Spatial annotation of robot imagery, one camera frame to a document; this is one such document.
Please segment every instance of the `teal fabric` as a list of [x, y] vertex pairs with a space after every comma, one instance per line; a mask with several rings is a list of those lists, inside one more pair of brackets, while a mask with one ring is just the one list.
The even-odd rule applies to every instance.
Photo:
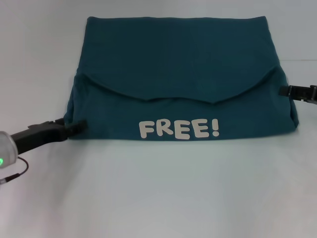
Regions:
[[[298, 125], [293, 101], [278, 95], [282, 85], [286, 76], [265, 17], [90, 17], [64, 119], [87, 120], [89, 129], [76, 139], [278, 135]], [[171, 124], [163, 135], [157, 125], [168, 122], [160, 119]], [[195, 129], [196, 119], [207, 122]], [[175, 128], [179, 120], [189, 125]], [[142, 121], [154, 123], [143, 126], [146, 138]], [[189, 138], [179, 139], [179, 133]]]

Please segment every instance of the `black cable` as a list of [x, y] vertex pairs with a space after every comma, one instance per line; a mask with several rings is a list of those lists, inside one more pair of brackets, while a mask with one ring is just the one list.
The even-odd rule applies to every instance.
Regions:
[[14, 179], [20, 177], [21, 175], [25, 174], [25, 172], [28, 171], [29, 163], [25, 159], [23, 159], [21, 157], [18, 157], [18, 159], [22, 160], [26, 164], [26, 169], [23, 172], [19, 173], [19, 174], [14, 174], [14, 175], [11, 175], [11, 176], [8, 176], [8, 177], [0, 179], [0, 184], [4, 184], [4, 183], [7, 183], [7, 182], [10, 182], [11, 180], [14, 180]]

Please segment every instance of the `white surface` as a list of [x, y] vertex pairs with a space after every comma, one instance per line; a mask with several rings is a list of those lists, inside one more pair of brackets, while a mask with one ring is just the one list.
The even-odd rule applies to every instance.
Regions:
[[[292, 84], [317, 83], [313, 0], [0, 0], [0, 130], [63, 116], [88, 16], [266, 15]], [[317, 107], [298, 132], [212, 142], [66, 141], [0, 190], [1, 238], [315, 238]], [[0, 171], [21, 171], [23, 163]]]

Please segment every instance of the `white tabletop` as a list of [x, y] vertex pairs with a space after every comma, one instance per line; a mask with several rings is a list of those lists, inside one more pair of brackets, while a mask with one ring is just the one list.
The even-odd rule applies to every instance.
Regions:
[[[0, 0], [0, 130], [64, 115], [89, 16], [265, 15], [289, 82], [309, 86], [316, 9], [313, 0]], [[299, 129], [285, 136], [30, 151], [30, 170], [1, 187], [0, 237], [315, 238], [317, 106], [296, 106]]]

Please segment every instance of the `white backdrop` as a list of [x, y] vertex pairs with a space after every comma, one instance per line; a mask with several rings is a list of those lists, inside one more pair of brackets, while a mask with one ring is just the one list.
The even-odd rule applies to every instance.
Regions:
[[[89, 16], [265, 15], [289, 82], [309, 86], [316, 9], [313, 0], [0, 0], [0, 130], [64, 115]], [[315, 238], [317, 106], [296, 106], [300, 126], [286, 136], [30, 151], [30, 170], [1, 187], [0, 237]]]

